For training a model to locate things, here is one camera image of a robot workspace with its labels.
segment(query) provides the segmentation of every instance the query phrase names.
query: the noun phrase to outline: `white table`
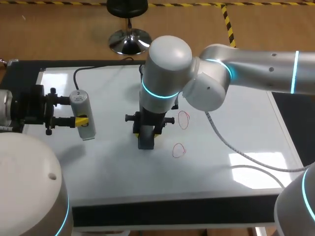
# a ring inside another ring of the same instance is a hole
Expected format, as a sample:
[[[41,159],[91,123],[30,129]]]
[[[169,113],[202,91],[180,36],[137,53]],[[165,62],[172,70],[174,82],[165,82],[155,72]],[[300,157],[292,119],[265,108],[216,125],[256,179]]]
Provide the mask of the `white table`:
[[[47,68],[37,83],[57,89],[58,96],[75,90],[77,68]],[[47,143],[59,159],[73,207],[165,200],[204,199],[279,194],[279,184],[267,174],[236,165],[256,164],[226,147],[205,114],[179,96],[179,110],[167,112],[176,123],[155,139],[154,150],[139,150],[132,122],[125,114],[139,109],[138,66],[109,66],[77,74],[80,89],[91,101],[96,138],[82,141],[76,129],[56,127],[52,136],[40,125],[24,133]],[[178,125],[178,112],[190,115],[189,126]],[[55,108],[56,117],[72,116],[70,106]],[[231,86],[222,107],[211,112],[220,133],[239,150],[279,168],[302,167],[273,96],[269,92]],[[172,156],[176,143],[187,150]],[[287,186],[299,174],[265,169]]]

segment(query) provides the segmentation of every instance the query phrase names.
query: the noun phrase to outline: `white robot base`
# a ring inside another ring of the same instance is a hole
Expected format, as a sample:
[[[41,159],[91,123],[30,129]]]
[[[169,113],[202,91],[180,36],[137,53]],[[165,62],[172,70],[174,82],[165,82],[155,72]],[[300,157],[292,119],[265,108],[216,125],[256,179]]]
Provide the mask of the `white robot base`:
[[[38,139],[2,133],[0,235],[68,236],[73,220],[58,159]]]

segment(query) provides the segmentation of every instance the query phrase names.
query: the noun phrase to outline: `chair base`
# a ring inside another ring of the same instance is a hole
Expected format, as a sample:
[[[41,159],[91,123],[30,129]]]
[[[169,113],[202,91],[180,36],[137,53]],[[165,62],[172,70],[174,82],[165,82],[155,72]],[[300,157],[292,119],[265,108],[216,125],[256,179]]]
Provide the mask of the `chair base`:
[[[109,38],[109,47],[115,53],[121,55],[136,55],[145,52],[152,39],[148,33],[141,29],[131,29],[130,34],[119,30]]]

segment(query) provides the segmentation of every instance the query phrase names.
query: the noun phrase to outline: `floor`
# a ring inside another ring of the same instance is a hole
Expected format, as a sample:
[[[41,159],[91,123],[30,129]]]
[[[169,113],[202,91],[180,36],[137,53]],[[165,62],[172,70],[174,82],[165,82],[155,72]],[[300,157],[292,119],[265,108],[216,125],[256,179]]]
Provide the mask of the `floor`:
[[[241,0],[216,0],[236,2]],[[181,0],[149,0],[151,3],[182,3]],[[314,50],[314,6],[237,6],[226,10],[232,29],[227,31],[222,9],[217,6],[150,7],[132,20],[134,28],[152,38],[174,35],[186,41],[197,56],[213,43],[248,50]],[[0,5],[0,58],[9,59],[122,59],[107,46],[109,36],[124,21],[102,6]],[[145,59],[146,54],[134,56]],[[0,80],[4,69],[0,67]],[[202,231],[145,232],[146,236],[201,235]],[[247,229],[208,230],[209,236],[247,236]]]

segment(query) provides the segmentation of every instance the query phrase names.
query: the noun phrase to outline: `hazard tape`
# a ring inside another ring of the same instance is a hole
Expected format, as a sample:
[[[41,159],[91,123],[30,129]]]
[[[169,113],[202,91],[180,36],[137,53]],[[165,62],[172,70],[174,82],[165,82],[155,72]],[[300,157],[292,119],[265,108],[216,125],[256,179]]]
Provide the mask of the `hazard tape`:
[[[230,41],[230,46],[233,48],[236,48],[235,46],[235,39],[234,39],[234,33],[232,30],[232,25],[230,22],[230,18],[227,14],[227,10],[226,10],[226,5],[222,5],[221,6],[221,10],[222,10],[222,14],[224,17],[224,21],[225,21],[225,25],[226,25],[226,29],[227,29],[227,34],[228,34],[228,39]]]
[[[0,1],[0,4],[30,4],[30,5],[83,5],[83,6],[106,6],[105,2],[75,2],[75,1]],[[291,5],[291,6],[315,6],[314,2],[209,2],[209,3],[149,3],[149,7],[191,7],[191,6],[264,6],[264,5]]]

